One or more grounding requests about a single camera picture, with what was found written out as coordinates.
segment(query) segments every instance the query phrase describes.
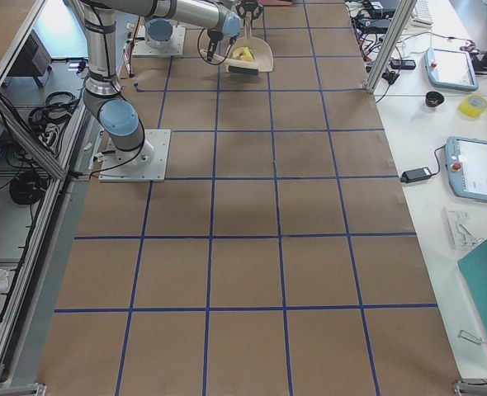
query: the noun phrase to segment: white keyboard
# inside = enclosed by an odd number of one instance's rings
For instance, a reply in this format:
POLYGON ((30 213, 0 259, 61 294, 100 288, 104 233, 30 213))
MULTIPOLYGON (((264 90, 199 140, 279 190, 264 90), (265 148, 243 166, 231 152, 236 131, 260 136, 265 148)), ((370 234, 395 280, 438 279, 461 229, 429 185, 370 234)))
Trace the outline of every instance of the white keyboard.
POLYGON ((428 10, 427 0, 418 0, 410 16, 411 24, 414 26, 429 27, 433 24, 433 17, 428 10))

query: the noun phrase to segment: beige dustpan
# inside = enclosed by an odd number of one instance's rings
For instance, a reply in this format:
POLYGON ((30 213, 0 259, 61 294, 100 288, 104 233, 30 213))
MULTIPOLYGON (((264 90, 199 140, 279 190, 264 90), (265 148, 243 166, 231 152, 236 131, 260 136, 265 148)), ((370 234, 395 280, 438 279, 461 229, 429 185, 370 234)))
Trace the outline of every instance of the beige dustpan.
MULTIPOLYGON (((227 57, 227 60, 232 58, 234 50, 240 47, 249 47, 253 53, 254 63, 258 65, 259 72, 272 72, 273 71, 273 53, 271 47, 264 40, 257 37, 253 37, 251 32, 251 16, 245 17, 245 36, 236 40, 231 52, 227 57)), ((225 67, 229 70, 230 62, 227 62, 225 67)))

